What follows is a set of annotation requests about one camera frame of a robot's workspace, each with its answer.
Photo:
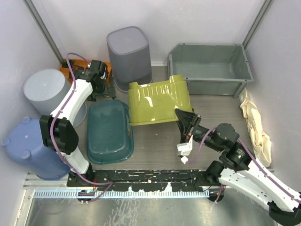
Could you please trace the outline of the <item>yellow plastic basin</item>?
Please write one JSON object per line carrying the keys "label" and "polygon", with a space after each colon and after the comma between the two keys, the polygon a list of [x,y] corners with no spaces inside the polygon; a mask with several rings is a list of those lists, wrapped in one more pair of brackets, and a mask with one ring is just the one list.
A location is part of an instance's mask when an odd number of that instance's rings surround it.
{"label": "yellow plastic basin", "polygon": [[129,84],[129,118],[132,126],[177,121],[176,109],[192,112],[187,83],[182,75],[166,81]]}

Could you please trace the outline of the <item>dark grey ribbed bin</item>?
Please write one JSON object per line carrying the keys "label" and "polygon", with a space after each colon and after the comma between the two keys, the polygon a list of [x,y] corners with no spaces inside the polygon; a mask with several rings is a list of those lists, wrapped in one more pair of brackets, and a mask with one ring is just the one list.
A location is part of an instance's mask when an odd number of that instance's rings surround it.
{"label": "dark grey ribbed bin", "polygon": [[109,33],[106,37],[114,82],[127,93],[129,84],[152,82],[149,41],[144,32],[129,26]]}

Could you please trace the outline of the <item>green translucent basin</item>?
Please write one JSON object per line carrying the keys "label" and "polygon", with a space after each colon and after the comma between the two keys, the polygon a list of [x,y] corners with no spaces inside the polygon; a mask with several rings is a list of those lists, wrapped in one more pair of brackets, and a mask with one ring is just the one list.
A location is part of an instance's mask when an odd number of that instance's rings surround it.
{"label": "green translucent basin", "polygon": [[120,100],[93,104],[87,117],[87,156],[94,164],[127,160],[134,151],[129,108]]}

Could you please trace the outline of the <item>grey storage crate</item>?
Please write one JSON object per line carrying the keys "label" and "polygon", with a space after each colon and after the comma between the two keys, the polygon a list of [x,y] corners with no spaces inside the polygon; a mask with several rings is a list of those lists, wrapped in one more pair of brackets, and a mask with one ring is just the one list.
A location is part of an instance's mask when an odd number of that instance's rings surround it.
{"label": "grey storage crate", "polygon": [[239,44],[178,44],[168,55],[168,75],[182,75],[191,95],[233,98],[254,81]]}

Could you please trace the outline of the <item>light grey round bin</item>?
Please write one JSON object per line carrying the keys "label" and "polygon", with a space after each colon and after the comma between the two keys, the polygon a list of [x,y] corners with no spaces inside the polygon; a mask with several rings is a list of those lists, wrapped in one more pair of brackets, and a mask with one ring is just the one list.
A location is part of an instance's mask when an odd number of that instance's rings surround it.
{"label": "light grey round bin", "polygon": [[41,115],[66,117],[73,125],[79,126],[87,115],[85,104],[86,86],[76,80],[76,86],[69,83],[62,72],[57,69],[44,69],[36,72],[24,84],[24,95]]}

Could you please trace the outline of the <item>blue plastic bucket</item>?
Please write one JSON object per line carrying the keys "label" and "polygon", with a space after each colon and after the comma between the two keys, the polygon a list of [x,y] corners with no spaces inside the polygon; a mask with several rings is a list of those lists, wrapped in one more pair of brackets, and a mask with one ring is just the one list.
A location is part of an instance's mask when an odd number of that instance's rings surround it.
{"label": "blue plastic bucket", "polygon": [[43,180],[58,180],[70,172],[58,154],[44,146],[37,118],[24,117],[2,140],[10,160],[24,166]]}

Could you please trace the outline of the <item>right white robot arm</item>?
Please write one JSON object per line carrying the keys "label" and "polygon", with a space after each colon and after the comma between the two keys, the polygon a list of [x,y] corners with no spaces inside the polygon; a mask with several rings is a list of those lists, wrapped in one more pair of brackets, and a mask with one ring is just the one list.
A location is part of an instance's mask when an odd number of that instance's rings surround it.
{"label": "right white robot arm", "polygon": [[177,152],[183,164],[189,160],[192,142],[221,153],[206,170],[207,182],[213,186],[229,186],[257,202],[282,226],[301,222],[301,193],[279,180],[246,147],[231,124],[222,123],[213,129],[200,126],[201,117],[193,112],[175,109],[180,130]]}

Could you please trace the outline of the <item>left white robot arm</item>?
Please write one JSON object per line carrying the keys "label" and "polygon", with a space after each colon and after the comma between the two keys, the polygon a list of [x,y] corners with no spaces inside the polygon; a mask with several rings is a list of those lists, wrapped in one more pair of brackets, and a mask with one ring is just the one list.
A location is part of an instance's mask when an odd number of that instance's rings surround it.
{"label": "left white robot arm", "polygon": [[95,184],[92,165],[79,150],[79,136],[74,121],[86,100],[96,97],[115,98],[115,88],[109,84],[109,70],[105,62],[92,60],[85,67],[66,59],[72,84],[50,115],[40,117],[40,130],[44,146],[53,149],[60,160],[70,167],[83,186]]}

